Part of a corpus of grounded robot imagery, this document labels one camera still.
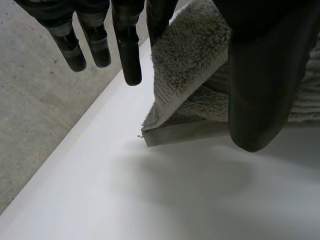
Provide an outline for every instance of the towel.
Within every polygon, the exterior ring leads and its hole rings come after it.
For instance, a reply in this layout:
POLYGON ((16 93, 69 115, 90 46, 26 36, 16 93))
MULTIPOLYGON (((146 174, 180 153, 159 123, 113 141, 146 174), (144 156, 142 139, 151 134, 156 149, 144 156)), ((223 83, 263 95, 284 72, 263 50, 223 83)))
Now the towel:
MULTIPOLYGON (((212 0, 194 0, 153 46, 155 100, 141 129, 148 147, 229 134, 230 35, 212 0)), ((320 127, 320 36, 285 127, 320 127)))

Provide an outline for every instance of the white table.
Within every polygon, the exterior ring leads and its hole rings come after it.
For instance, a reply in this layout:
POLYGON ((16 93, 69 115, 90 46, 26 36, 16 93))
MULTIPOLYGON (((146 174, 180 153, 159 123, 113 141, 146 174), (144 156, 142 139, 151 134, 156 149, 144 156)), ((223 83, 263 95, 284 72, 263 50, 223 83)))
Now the white table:
POLYGON ((229 137, 147 148, 153 102, 120 72, 0 216, 0 240, 318 240, 320 129, 251 154, 229 137))

